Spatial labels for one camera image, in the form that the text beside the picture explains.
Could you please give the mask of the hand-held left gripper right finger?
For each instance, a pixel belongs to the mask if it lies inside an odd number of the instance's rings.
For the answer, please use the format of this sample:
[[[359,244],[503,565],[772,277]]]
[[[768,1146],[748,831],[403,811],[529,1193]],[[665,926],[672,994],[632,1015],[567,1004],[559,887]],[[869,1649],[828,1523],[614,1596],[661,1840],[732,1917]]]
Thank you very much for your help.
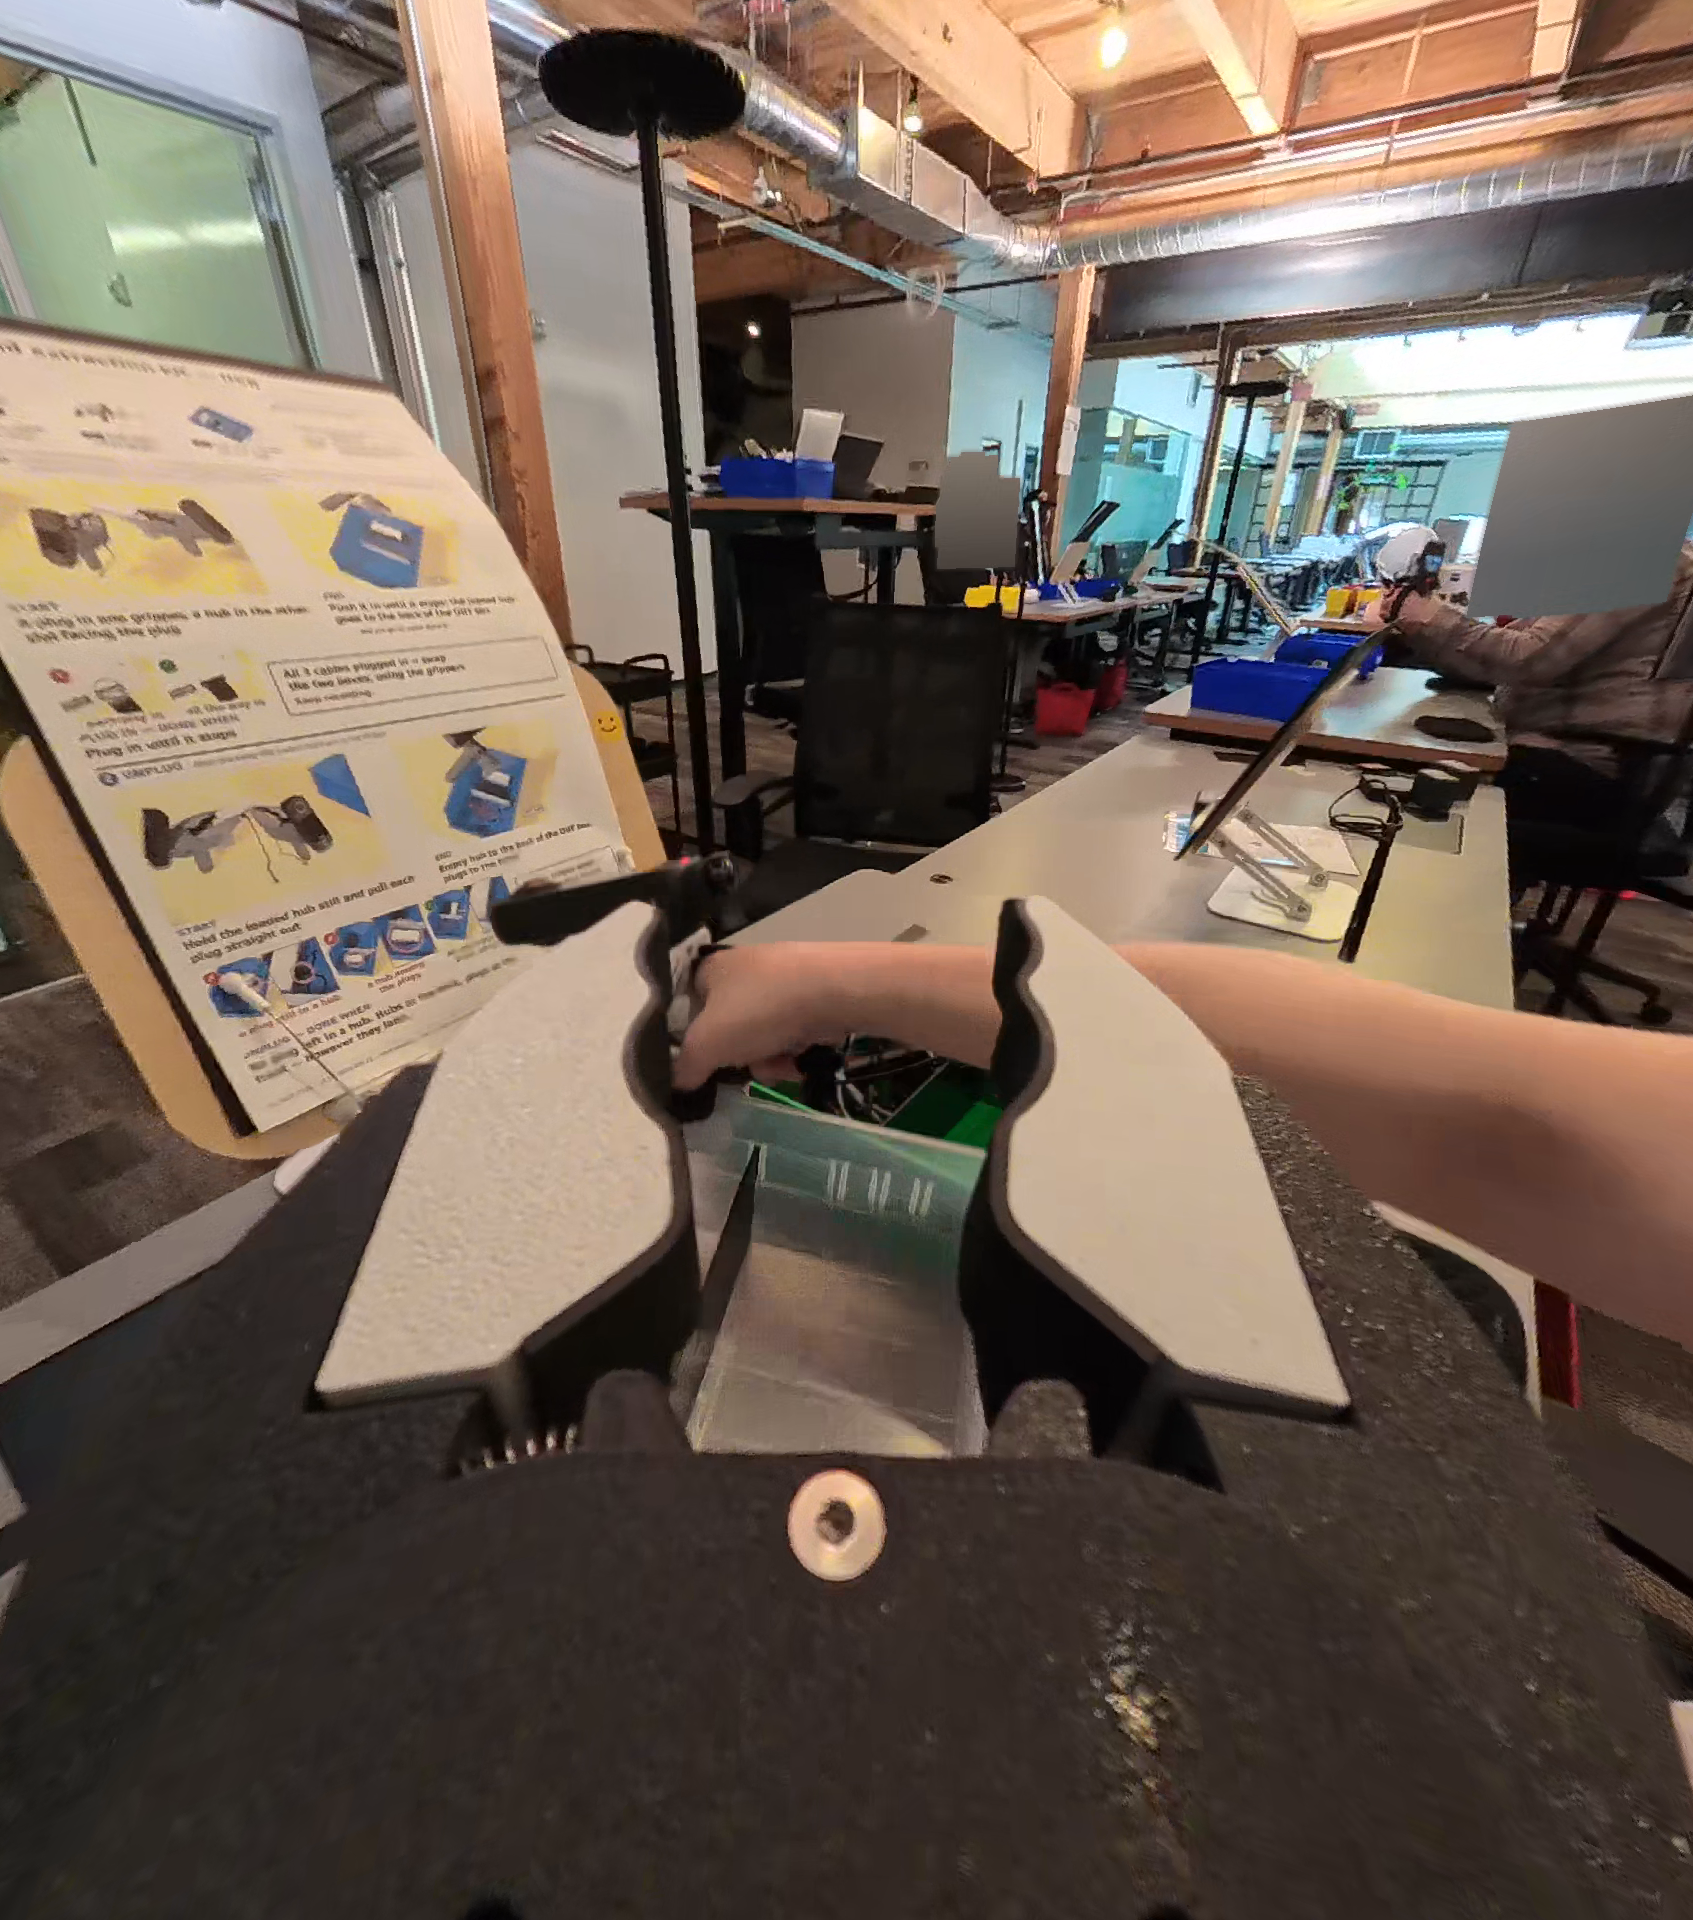
[[[1190,1399],[1335,1421],[1339,1369],[1234,1075],[1199,1026],[1043,896],[1002,903],[984,1222]]]

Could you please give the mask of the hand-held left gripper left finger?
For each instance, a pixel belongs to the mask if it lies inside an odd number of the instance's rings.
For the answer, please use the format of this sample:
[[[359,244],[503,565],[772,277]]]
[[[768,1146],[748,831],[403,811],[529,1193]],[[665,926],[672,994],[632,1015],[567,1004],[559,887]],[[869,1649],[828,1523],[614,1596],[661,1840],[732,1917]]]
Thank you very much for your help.
[[[325,1405],[559,1371],[665,1373],[698,1308],[668,1113],[665,913],[618,903],[532,956],[440,1051],[312,1382]]]

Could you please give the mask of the green plastic bin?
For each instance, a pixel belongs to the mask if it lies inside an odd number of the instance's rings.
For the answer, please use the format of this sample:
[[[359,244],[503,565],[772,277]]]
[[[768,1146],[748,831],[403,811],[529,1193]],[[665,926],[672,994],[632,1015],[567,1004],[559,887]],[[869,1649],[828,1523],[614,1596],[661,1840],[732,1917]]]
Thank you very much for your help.
[[[973,1148],[989,1146],[1002,1116],[986,1069],[869,1035],[812,1045],[792,1067],[751,1077],[747,1091],[780,1108]]]

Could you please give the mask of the clear plastic bin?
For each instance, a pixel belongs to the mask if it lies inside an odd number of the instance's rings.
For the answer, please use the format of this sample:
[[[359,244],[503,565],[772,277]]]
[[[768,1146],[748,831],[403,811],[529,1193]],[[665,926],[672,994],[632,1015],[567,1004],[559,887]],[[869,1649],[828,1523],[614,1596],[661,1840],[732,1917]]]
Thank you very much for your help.
[[[684,1137],[713,1301],[675,1382],[693,1448],[983,1452],[956,1281],[981,1150],[736,1085]]]

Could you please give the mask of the person's right forearm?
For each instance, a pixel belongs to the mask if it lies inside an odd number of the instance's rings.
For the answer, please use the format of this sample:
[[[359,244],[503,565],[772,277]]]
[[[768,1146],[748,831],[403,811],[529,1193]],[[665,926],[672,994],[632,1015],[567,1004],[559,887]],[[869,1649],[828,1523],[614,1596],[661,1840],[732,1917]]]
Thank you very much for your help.
[[[1693,1352],[1693,1035],[1487,1009],[1277,952],[1119,953],[1372,1200]]]

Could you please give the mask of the person's right hand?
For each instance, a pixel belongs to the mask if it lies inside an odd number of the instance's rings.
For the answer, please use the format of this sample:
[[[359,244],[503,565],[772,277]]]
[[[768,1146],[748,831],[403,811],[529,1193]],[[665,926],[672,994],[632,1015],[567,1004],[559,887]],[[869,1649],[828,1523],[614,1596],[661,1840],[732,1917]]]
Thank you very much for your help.
[[[700,960],[693,1015],[672,1059],[681,1091],[812,1045],[875,1038],[967,1065],[992,1059],[1000,1008],[986,948],[903,942],[774,942]]]

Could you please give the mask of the black utility cart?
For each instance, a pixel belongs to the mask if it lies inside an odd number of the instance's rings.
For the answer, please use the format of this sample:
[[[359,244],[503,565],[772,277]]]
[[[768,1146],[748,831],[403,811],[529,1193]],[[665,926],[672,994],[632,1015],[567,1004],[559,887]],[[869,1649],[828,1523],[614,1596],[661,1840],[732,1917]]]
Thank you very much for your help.
[[[634,768],[647,783],[667,777],[679,791],[679,732],[672,706],[672,674],[665,651],[645,651],[630,660],[598,660],[586,644],[569,644],[569,657],[598,681],[618,710],[618,732],[632,751]],[[665,732],[640,732],[638,714],[656,710]]]

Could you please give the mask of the white stand base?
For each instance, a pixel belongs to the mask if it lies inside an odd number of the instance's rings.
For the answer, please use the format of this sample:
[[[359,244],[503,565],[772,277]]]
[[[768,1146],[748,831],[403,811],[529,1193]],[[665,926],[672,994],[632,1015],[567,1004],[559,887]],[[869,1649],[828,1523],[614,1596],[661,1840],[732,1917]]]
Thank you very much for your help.
[[[1247,809],[1204,849],[1228,865],[1212,916],[1335,948],[1351,931],[1363,869],[1339,827],[1272,825]]]

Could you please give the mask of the black mesh office chair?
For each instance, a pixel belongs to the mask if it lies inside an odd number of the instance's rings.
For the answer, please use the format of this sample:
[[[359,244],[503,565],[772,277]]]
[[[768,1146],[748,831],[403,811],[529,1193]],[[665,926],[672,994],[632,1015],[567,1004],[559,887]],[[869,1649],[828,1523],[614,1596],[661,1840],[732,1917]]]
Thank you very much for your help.
[[[903,873],[997,811],[1015,627],[1000,611],[828,605],[810,640],[792,768],[723,779],[714,805],[747,861],[743,924],[834,881]]]

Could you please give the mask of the printed instruction sheet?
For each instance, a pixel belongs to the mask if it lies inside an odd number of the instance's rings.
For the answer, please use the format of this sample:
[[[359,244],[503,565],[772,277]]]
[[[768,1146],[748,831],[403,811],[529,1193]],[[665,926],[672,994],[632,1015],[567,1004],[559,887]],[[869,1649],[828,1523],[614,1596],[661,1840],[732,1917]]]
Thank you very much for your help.
[[[0,320],[0,672],[237,1140],[444,1041],[634,867],[572,664],[390,390]]]

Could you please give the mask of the wooden standing desk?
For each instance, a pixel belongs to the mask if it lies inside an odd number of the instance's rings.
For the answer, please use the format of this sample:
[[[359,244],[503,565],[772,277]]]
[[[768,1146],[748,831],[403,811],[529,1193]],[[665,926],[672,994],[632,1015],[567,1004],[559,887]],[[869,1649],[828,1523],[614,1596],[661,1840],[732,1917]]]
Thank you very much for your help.
[[[872,556],[875,602],[896,602],[899,553],[919,551],[931,540],[936,513],[933,500],[919,498],[823,498],[734,495],[689,498],[694,531],[711,537],[714,617],[714,674],[719,696],[716,770],[721,777],[747,772],[743,665],[745,619],[738,597],[736,543],[753,535],[806,535],[819,551],[843,550]]]

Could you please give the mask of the thin tilted board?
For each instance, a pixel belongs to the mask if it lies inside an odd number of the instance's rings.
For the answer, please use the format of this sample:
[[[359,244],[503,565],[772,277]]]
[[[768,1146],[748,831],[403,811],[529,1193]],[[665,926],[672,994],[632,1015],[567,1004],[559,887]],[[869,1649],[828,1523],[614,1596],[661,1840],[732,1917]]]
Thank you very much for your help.
[[[1313,674],[1313,680],[1302,687],[1302,696],[1297,696],[1289,710],[1274,715],[1281,720],[1281,725],[1260,744],[1259,753],[1249,762],[1244,772],[1232,779],[1225,794],[1188,813],[1188,825],[1172,845],[1175,857],[1193,857],[1228,838],[1234,821],[1242,821],[1249,815],[1249,802],[1256,796],[1265,779],[1279,772],[1299,749],[1322,710],[1355,680],[1372,669],[1385,644],[1385,635],[1372,632],[1344,645],[1329,665],[1304,668]]]

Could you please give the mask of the instruction sheet on wooden stand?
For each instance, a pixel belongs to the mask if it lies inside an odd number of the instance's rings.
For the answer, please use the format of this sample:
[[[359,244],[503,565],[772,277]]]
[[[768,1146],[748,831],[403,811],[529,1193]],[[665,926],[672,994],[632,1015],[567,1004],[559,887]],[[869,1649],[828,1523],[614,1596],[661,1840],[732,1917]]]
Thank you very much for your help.
[[[173,1006],[162,972],[141,949],[109,873],[29,735],[0,759],[0,821],[147,1091],[181,1137],[237,1162],[280,1162],[329,1142],[359,1112],[362,1096],[339,1090],[321,1096],[308,1113],[252,1135],[237,1133],[194,1056],[191,1028]]]

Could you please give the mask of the black floor lamp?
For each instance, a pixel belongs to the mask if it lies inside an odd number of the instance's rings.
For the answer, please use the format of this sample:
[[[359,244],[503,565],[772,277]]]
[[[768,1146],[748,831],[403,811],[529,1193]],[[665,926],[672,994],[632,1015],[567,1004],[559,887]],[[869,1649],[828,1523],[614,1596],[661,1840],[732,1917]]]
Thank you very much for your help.
[[[662,419],[667,525],[683,651],[694,841],[700,853],[711,856],[716,840],[713,739],[679,394],[662,143],[668,138],[698,139],[731,131],[743,114],[745,86],[714,50],[647,27],[581,30],[542,55],[539,79],[559,115],[591,131],[629,135],[636,146]]]

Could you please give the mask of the silver ventilation duct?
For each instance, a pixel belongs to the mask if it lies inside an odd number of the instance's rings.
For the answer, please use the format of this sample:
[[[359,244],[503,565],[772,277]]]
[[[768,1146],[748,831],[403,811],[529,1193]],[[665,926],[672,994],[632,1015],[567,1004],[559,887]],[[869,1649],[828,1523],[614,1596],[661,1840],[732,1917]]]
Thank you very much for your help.
[[[738,131],[908,244],[1013,275],[1119,269],[1693,182],[1693,45],[1049,177],[1015,215],[875,112],[834,115],[719,48]]]

